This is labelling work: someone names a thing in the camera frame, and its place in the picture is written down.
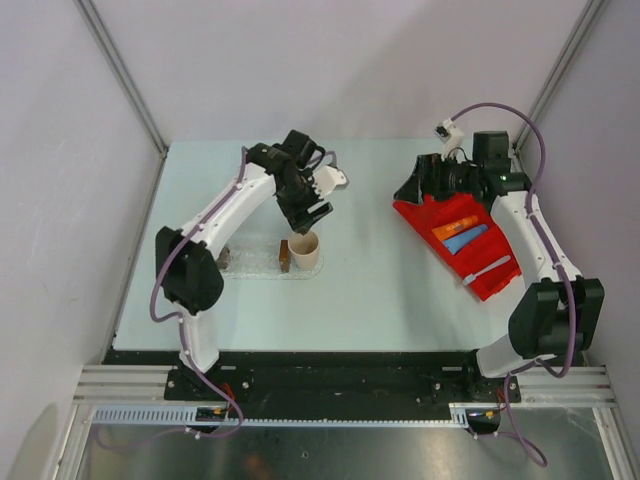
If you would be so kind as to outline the clear acrylic toothbrush stand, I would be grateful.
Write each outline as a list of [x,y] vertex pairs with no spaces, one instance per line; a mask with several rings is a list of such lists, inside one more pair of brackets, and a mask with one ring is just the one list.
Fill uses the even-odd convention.
[[216,265],[229,278],[276,278],[290,272],[290,259],[281,252],[280,240],[240,238],[230,240]]

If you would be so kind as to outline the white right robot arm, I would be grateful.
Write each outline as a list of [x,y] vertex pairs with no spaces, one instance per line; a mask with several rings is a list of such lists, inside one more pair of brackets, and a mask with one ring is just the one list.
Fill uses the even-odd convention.
[[475,353],[477,367],[461,376],[463,393],[484,401],[497,378],[529,364],[570,364],[591,347],[605,297],[600,280],[585,277],[554,238],[529,177],[511,169],[504,131],[477,132],[471,158],[458,161],[464,135],[439,126],[440,153],[417,157],[393,207],[482,300],[522,276],[525,291],[506,334]]

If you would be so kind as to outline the beige cup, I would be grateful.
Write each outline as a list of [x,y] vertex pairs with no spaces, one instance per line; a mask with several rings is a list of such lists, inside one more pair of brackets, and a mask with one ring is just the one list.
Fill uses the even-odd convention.
[[288,237],[288,248],[294,263],[305,271],[313,270],[319,261],[319,237],[313,231],[306,234],[292,232]]

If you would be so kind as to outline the red plastic organizer bin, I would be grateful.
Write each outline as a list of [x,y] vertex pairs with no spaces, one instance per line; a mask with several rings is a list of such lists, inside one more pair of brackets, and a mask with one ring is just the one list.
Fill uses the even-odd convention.
[[421,205],[395,200],[393,207],[480,300],[521,275],[506,236],[471,195],[426,196]]

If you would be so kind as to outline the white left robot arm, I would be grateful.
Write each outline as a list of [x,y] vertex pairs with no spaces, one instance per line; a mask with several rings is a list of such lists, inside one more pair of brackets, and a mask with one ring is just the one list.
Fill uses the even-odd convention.
[[237,175],[207,207],[182,227],[157,232],[149,313],[156,323],[177,319],[180,357],[191,368],[185,385],[197,398],[221,387],[211,369],[220,356],[216,329],[202,316],[223,293],[217,260],[230,238],[269,199],[293,232],[306,234],[332,212],[328,196],[348,184],[335,152],[292,130],[280,143],[243,148]]

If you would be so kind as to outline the orange toothpaste tube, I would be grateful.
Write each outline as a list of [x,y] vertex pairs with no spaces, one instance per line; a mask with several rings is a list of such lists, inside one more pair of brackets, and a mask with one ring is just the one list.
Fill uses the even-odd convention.
[[446,239],[462,233],[478,223],[477,215],[466,216],[462,219],[435,227],[431,230],[436,239],[444,242]]

